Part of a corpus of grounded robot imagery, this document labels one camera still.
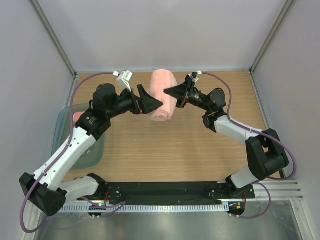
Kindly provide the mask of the plain pink towel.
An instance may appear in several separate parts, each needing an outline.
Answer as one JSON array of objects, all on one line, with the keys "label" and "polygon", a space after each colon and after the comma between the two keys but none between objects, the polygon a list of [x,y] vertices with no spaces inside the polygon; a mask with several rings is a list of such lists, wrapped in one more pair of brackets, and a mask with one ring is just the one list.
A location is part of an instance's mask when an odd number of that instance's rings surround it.
[{"label": "plain pink towel", "polygon": [[172,119],[177,99],[164,93],[164,90],[177,85],[174,74],[169,70],[158,69],[152,73],[148,93],[163,103],[161,107],[149,114],[152,121],[165,122]]}]

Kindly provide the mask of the pink bunny towel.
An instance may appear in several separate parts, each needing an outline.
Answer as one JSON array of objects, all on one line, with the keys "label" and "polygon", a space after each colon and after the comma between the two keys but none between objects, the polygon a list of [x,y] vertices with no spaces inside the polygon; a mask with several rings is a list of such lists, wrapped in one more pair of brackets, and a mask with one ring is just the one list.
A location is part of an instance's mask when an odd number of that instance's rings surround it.
[{"label": "pink bunny towel", "polygon": [[84,111],[79,111],[79,112],[75,112],[73,114],[72,120],[73,120],[74,124],[80,119],[80,117],[83,115],[83,113],[84,113]]}]

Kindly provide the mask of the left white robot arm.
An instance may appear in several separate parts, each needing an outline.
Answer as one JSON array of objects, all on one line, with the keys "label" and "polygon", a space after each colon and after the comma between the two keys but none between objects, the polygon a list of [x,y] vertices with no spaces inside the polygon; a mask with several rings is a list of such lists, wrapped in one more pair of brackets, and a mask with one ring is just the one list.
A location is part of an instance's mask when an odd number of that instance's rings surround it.
[{"label": "left white robot arm", "polygon": [[141,84],[137,88],[139,96],[129,89],[117,94],[115,86],[109,83],[97,87],[89,108],[71,124],[73,128],[66,141],[41,168],[20,177],[27,200],[51,217],[69,201],[88,196],[101,200],[105,196],[106,181],[94,173],[69,182],[63,179],[80,156],[111,127],[111,119],[126,112],[149,114],[163,105]]}]

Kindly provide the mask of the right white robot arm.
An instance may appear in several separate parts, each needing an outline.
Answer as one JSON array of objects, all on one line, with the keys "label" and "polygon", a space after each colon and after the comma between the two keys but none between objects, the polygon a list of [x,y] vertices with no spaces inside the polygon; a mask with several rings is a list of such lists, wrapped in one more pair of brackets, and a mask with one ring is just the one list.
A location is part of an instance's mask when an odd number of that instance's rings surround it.
[{"label": "right white robot arm", "polygon": [[225,107],[226,95],[221,88],[203,94],[196,88],[198,73],[193,72],[184,83],[167,88],[164,93],[177,99],[177,108],[191,104],[205,110],[202,121],[214,133],[232,138],[246,149],[247,167],[233,173],[225,180],[225,192],[231,198],[240,198],[251,184],[269,178],[289,165],[284,145],[273,129],[265,131],[252,128],[230,116]]}]

